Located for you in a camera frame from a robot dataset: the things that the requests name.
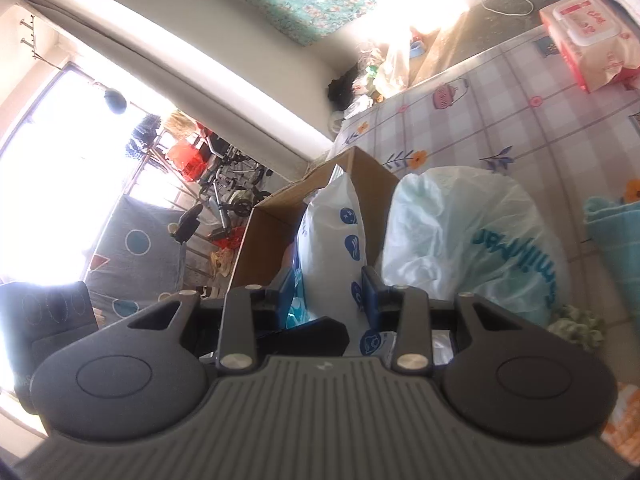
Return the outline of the blue tissue pack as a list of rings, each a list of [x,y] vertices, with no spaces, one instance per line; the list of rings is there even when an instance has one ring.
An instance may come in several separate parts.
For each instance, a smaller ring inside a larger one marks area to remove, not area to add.
[[[335,166],[328,184],[308,200],[292,263],[295,286],[288,328],[327,316],[346,327],[346,356],[390,358],[396,335],[372,328],[364,313],[366,234],[352,179],[342,167]]]

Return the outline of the brown cardboard box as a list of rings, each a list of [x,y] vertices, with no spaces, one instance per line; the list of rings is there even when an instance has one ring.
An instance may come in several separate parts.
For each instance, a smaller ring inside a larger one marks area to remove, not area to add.
[[[273,194],[252,210],[231,275],[232,288],[267,285],[279,272],[307,208],[306,198],[324,188],[333,168],[350,175],[366,233],[367,262],[376,263],[384,245],[390,202],[399,179],[361,148],[350,148],[324,162],[302,180]]]

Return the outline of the white translucent plastic bag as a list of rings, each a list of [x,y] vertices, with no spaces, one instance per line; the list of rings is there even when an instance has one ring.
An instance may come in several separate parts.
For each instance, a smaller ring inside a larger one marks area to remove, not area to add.
[[[383,281],[433,299],[474,292],[546,327],[566,302],[559,237],[514,179],[467,166],[407,174],[390,202]]]

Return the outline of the grey patterned cushion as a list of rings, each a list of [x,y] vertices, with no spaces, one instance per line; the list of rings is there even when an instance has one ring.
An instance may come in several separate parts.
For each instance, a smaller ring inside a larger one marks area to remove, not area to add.
[[[178,292],[186,248],[172,237],[179,211],[120,198],[85,283],[99,323],[110,325]]]

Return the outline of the green crumpled cloth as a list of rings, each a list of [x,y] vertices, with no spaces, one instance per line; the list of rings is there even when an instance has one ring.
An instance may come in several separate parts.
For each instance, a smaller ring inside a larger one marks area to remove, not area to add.
[[[592,311],[564,304],[552,314],[547,330],[570,344],[593,353],[602,346],[606,327],[604,319]]]

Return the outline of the red plastic crate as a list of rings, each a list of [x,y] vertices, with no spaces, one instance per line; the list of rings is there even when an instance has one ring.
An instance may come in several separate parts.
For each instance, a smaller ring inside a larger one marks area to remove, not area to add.
[[[193,182],[204,174],[211,154],[206,143],[183,138],[168,150],[167,157],[187,181]]]

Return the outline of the teal folded towel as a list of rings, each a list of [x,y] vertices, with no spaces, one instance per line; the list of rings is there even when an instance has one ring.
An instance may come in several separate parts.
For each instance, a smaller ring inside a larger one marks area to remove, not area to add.
[[[632,316],[639,316],[639,203],[594,196],[584,205],[587,237],[593,241]]]

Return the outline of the orange striped white towel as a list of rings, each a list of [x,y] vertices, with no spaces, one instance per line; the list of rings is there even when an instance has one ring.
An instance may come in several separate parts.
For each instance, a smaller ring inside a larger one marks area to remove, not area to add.
[[[602,434],[606,442],[632,466],[640,462],[640,390],[619,382],[617,400]]]

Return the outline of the checked patterned floor mat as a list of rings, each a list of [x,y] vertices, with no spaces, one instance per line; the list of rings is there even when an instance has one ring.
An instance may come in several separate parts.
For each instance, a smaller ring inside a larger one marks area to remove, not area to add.
[[[639,93],[588,93],[542,28],[448,68],[346,120],[333,148],[356,146],[393,174],[484,165],[506,154],[512,178],[561,240],[574,306],[604,319],[601,358],[621,382],[639,380],[639,330],[586,234],[584,205],[638,188]]]

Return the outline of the red wet wipes pack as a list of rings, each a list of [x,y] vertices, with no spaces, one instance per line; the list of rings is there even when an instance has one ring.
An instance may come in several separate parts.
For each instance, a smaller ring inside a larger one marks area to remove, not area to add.
[[[639,76],[639,36],[603,0],[561,0],[539,15],[585,92]]]

